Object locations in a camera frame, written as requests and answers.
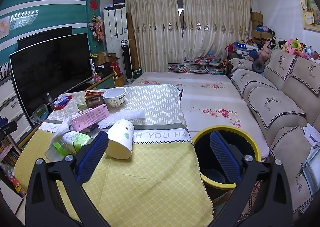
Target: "curtain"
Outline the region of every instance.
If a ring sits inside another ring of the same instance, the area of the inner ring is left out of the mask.
[[[177,0],[125,0],[132,14],[143,72],[167,72],[168,62],[183,58]]]
[[[183,56],[208,51],[226,60],[225,47],[249,34],[252,0],[183,0]]]

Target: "television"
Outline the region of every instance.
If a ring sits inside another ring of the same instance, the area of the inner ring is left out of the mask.
[[[10,55],[12,76],[22,105],[32,117],[40,104],[70,92],[91,78],[87,33],[63,36]]]
[[[36,43],[40,43],[43,41],[72,35],[72,27],[63,27],[63,28],[56,28],[52,30],[45,30],[39,33],[32,34],[30,36],[26,36],[24,38],[18,39],[18,50],[24,49],[28,46],[34,45]]]

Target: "floral bedsheet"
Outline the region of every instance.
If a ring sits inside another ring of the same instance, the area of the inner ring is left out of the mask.
[[[246,131],[258,144],[261,157],[269,147],[249,107],[225,75],[143,73],[132,86],[172,84],[183,89],[181,110],[191,137],[213,125],[231,125]]]

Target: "metal screw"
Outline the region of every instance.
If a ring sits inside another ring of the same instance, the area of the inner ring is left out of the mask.
[[[275,160],[276,165],[280,166],[282,165],[282,161],[280,159],[276,159]]]
[[[253,160],[253,157],[251,155],[245,155],[244,159],[248,162],[251,162]]]
[[[36,160],[36,164],[37,164],[37,165],[41,165],[42,162],[43,162],[43,159],[42,159],[42,158],[38,158],[38,159]]]
[[[67,155],[65,160],[66,161],[71,161],[71,160],[73,160],[73,156],[72,155]]]

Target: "sofa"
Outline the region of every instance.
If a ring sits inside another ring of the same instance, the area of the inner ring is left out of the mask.
[[[311,150],[302,127],[309,123],[320,131],[320,66],[279,49],[270,51],[264,76],[253,72],[248,60],[234,58],[229,65],[231,81],[265,136],[268,161],[283,163],[297,220],[313,198],[301,174]]]

